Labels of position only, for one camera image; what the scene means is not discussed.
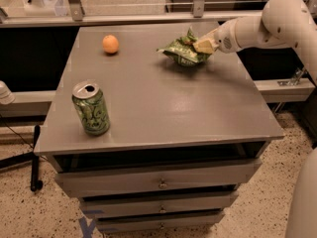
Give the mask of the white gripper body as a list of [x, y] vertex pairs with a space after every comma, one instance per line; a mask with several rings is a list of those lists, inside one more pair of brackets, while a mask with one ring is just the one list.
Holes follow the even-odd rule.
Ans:
[[239, 45], [236, 40], [236, 24], [237, 20], [229, 20], [220, 25], [214, 34], [218, 49], [223, 53], [234, 53], [239, 50]]

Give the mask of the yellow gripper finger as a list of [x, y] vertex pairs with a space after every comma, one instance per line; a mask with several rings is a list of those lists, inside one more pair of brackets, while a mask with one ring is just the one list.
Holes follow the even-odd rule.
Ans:
[[198, 53], [212, 55], [217, 51], [219, 45], [213, 39], [205, 39], [195, 42], [193, 47]]
[[198, 40], [197, 40], [197, 43], [201, 43], [205, 40], [214, 40], [214, 36], [215, 36], [215, 33], [217, 32], [218, 29], [214, 29], [212, 31], [210, 31], [209, 33], [205, 34], [204, 36], [200, 37]]

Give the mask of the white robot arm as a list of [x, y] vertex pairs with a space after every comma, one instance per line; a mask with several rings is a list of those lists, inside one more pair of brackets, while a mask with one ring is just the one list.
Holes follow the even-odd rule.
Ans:
[[[229, 20], [194, 43], [199, 53], [291, 48], [317, 77], [317, 25], [303, 0], [268, 0], [259, 16]], [[307, 155], [290, 205], [285, 238], [317, 238], [317, 149]]]

